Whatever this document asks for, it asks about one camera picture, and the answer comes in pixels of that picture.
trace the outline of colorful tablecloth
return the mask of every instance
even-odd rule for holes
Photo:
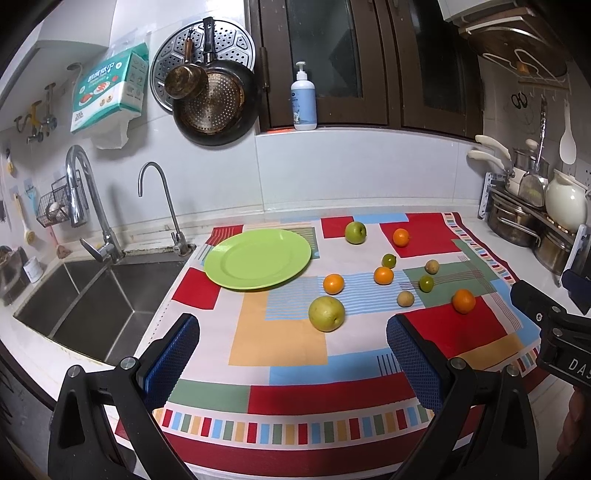
[[[353,220],[367,227],[362,245],[344,239]],[[213,284],[203,272],[209,251],[255,228],[304,236],[312,247],[309,266],[289,283],[264,291],[240,293]],[[397,228],[410,233],[405,248],[392,243]],[[380,286],[373,272],[386,253],[398,262],[393,283]],[[433,291],[423,293],[418,281],[430,259],[441,267]],[[234,474],[318,477],[402,462],[433,413],[418,403],[387,345],[386,323],[398,312],[448,358],[461,356],[476,369],[513,363],[529,391],[545,378],[535,367],[538,328],[509,299],[515,276],[455,213],[215,228],[190,262],[144,337],[146,346],[161,338],[184,312],[199,320],[200,343],[168,403],[154,412],[187,463]],[[311,326],[307,311],[324,294],[322,281],[330,273],[345,279],[336,297],[347,317],[338,330],[322,333]],[[476,296],[467,315],[450,304],[460,288]],[[398,306],[402,290],[414,293],[412,307]],[[477,420],[473,409],[465,434]],[[121,426],[116,433],[125,436]]]

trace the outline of screw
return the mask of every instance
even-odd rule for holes
[[[121,361],[120,365],[123,370],[129,370],[130,368],[134,367],[135,358],[132,356],[127,356]]]
[[[80,367],[78,365],[74,365],[68,369],[68,377],[74,378],[80,373]]]
[[[450,363],[456,370],[464,370],[466,368],[466,362],[459,357],[452,358]]]
[[[512,377],[518,377],[519,369],[515,365],[507,365],[507,373]]]

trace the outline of stainless steel sink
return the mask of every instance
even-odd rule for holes
[[[107,364],[133,355],[186,260],[175,253],[116,265],[67,262],[14,315],[56,342]]]

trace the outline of green plate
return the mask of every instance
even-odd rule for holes
[[[255,290],[289,280],[310,261],[308,241],[288,230],[251,230],[232,236],[205,259],[205,273],[222,287]]]

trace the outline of lime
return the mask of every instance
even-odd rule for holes
[[[435,286],[435,281],[431,275],[423,275],[418,281],[418,286],[421,287],[423,292],[429,293]]]
[[[396,255],[385,254],[382,259],[382,266],[388,268],[394,268],[396,266]]]

